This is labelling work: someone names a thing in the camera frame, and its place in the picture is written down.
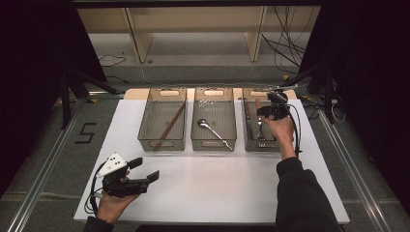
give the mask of black sleeve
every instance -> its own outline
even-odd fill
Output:
[[[340,231],[332,206],[311,170],[284,159],[279,175],[276,231]]]
[[[95,217],[88,217],[83,232],[112,232],[114,225]]]

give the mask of metal frame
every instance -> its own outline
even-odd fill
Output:
[[[331,138],[332,143],[334,144],[335,149],[337,151],[337,154],[340,157],[340,161],[346,169],[346,172],[350,180],[352,181],[352,184],[356,192],[358,193],[365,207],[365,210],[367,211],[368,217],[373,223],[374,228],[378,232],[393,231],[392,227],[387,222],[382,209],[380,208],[379,204],[377,203],[373,194],[368,188],[365,179],[362,177],[362,174],[360,173],[358,167],[356,166],[355,162],[350,156],[349,151],[344,146],[344,143],[341,140],[341,137],[338,134],[335,125],[331,125],[326,120],[326,116],[323,114],[322,111],[319,111],[319,115],[320,121],[322,122],[323,126],[326,129],[326,132]]]
[[[60,135],[57,138],[57,141],[54,143],[53,148],[51,149],[45,163],[40,170],[39,175],[37,175],[36,180],[34,181],[32,187],[28,191],[25,199],[19,206],[18,210],[13,217],[11,224],[9,225],[8,232],[17,232],[24,229],[25,224],[27,223],[31,213],[36,206],[36,203],[39,199],[40,194],[42,193],[45,184],[48,180],[48,177],[51,175],[51,172],[60,157],[61,152],[66,145],[66,142],[73,130],[77,116],[85,104],[84,100],[78,100],[75,103],[73,108],[73,117],[70,122],[67,124],[67,127],[64,130],[61,130]]]
[[[76,8],[244,7],[244,6],[341,6],[353,0],[73,0],[38,1],[37,4]]]

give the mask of human hand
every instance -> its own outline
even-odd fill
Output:
[[[102,192],[97,218],[108,223],[114,223],[123,214],[126,208],[138,198],[140,194],[125,197],[110,196],[105,191]]]
[[[269,129],[277,139],[282,159],[296,157],[295,150],[292,147],[293,141],[293,124],[289,117],[278,119],[276,121],[265,118],[264,123],[268,124]]]

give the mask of white tabletop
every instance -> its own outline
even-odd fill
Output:
[[[276,219],[279,153],[245,151],[242,103],[235,101],[237,140],[235,151],[195,152],[190,143],[193,102],[187,104],[186,148],[183,152],[144,152],[138,132],[146,101],[121,100],[117,106],[92,176],[74,219],[86,220],[84,203],[96,169],[114,152],[126,161],[143,157],[130,179],[145,178],[159,170],[160,178],[122,214],[120,220],[165,224],[274,224]],[[301,117],[300,160],[311,169],[326,192],[340,224],[349,222],[323,160],[302,104],[289,100]],[[102,186],[97,180],[96,189]]]

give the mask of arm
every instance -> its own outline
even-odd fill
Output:
[[[125,209],[135,200],[138,195],[130,195],[123,198],[110,196],[102,193],[97,217],[88,217],[84,232],[111,232],[113,223],[123,214]]]
[[[265,119],[277,138],[282,161],[278,163],[277,231],[339,231],[330,202],[310,170],[304,170],[292,146],[289,118]]]

